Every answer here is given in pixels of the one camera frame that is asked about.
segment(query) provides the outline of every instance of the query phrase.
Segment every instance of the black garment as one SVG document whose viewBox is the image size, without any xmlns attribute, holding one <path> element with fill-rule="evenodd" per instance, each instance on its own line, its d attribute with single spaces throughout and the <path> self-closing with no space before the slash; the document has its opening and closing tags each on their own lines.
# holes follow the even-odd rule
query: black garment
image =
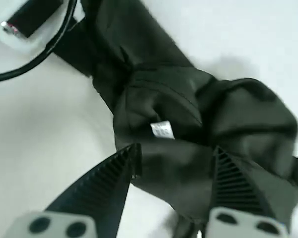
<svg viewBox="0 0 298 238">
<path fill-rule="evenodd" d="M 168 120 L 175 140 L 155 138 L 150 124 Z M 117 149 L 143 148 L 143 177 L 134 185 L 204 225 L 216 145 L 240 161 L 268 199 L 278 221 L 290 225 L 298 202 L 298 125 L 281 100 L 255 79 L 218 81 L 191 67 L 135 72 L 114 111 Z"/>
<path fill-rule="evenodd" d="M 180 214 L 174 237 L 194 237 L 208 219 L 216 145 L 249 169 L 289 227 L 298 202 L 298 125 L 282 101 L 255 79 L 218 81 L 194 69 L 138 0 L 82 4 L 99 55 L 93 85 L 114 114 L 116 147 L 142 144 L 135 185 Z M 165 120 L 175 140 L 153 135 L 150 123 Z"/>
</svg>

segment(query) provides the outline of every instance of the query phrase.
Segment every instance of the white table surface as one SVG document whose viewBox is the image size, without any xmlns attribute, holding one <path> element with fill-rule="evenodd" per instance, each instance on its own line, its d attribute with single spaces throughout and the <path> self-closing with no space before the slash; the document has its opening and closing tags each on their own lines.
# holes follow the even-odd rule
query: white table surface
<svg viewBox="0 0 298 238">
<path fill-rule="evenodd" d="M 197 68 L 221 79 L 263 81 L 298 119 L 298 0 L 144 2 Z M 0 43 L 0 72 L 29 60 Z M 91 80 L 56 56 L 0 84 L 0 237 L 17 215 L 43 209 L 114 153 L 111 123 Z M 167 238 L 159 226 L 170 213 L 132 187 L 119 237 Z"/>
</svg>

